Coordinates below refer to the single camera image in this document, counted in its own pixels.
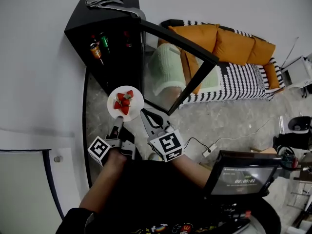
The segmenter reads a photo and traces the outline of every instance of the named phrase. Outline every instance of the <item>plate of strawberries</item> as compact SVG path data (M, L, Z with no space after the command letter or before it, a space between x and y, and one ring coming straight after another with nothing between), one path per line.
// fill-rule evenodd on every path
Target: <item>plate of strawberries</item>
M113 118L123 116L124 122L138 117L143 107L144 99L142 94L132 86L118 87L108 96L108 112Z

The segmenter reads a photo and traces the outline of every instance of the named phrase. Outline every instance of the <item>white power adapter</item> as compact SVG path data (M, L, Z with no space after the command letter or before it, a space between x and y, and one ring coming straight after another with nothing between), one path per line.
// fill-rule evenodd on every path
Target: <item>white power adapter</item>
M216 144L212 144L206 151L203 152L203 156L207 157L212 151L217 148Z

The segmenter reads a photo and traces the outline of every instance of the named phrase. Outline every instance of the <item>sofa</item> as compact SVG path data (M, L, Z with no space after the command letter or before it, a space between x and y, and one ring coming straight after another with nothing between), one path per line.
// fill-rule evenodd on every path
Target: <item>sofa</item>
M211 74L208 74L210 79L202 82L206 87L201 87L202 84L198 86L181 106L188 103L237 99L271 100L276 93L284 89L280 68L272 56L275 45L264 39L219 24L197 21L170 19L162 22L161 26L188 38L219 57L219 63ZM168 42L159 39L158 47L163 44ZM175 52L180 55L181 65L171 65L168 72L170 73L174 66L179 69L176 71L181 72L184 79L180 79L179 82L167 82L168 85L162 86L161 91L155 88L160 96L163 93L171 96L175 94L177 97L201 65L190 53L179 48Z

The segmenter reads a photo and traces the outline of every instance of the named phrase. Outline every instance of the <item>white plate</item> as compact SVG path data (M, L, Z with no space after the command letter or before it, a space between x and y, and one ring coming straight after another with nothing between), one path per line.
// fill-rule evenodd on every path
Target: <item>white plate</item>
M133 98L130 102L129 113L124 115L120 109L114 109L114 104L117 98L117 93L125 94L129 90L133 91ZM138 89L131 86L121 86L116 88L107 99L107 110L113 118L117 118L118 116L123 117L124 122L128 122L130 120L135 119L139 116L141 109L144 107L144 99L142 94Z

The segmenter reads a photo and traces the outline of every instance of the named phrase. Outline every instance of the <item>black and white striped fabric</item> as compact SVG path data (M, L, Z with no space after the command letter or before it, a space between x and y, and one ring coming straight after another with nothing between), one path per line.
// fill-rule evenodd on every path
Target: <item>black and white striped fabric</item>
M189 20L175 20L171 19L164 21L161 25L163 27L168 26L185 26L185 25L199 25L210 24L198 21ZM221 26L221 29L232 31L242 36L252 37L251 34L235 30L232 28ZM221 89L216 92L205 92L196 94L190 94L187 99L182 103L196 103L196 102L209 102L209 101L223 101L223 100L236 100L236 99L268 99L271 100L275 93L284 88L285 84L280 72L280 67L277 65L274 58L270 59L270 63L274 64L277 79L279 81L279 88L269 89L269 82L265 70L262 66L258 65L261 75L264 80L265 90L261 90L256 80L254 69L251 64L245 64L244 66L236 65L229 62L219 62L218 66L221 69Z

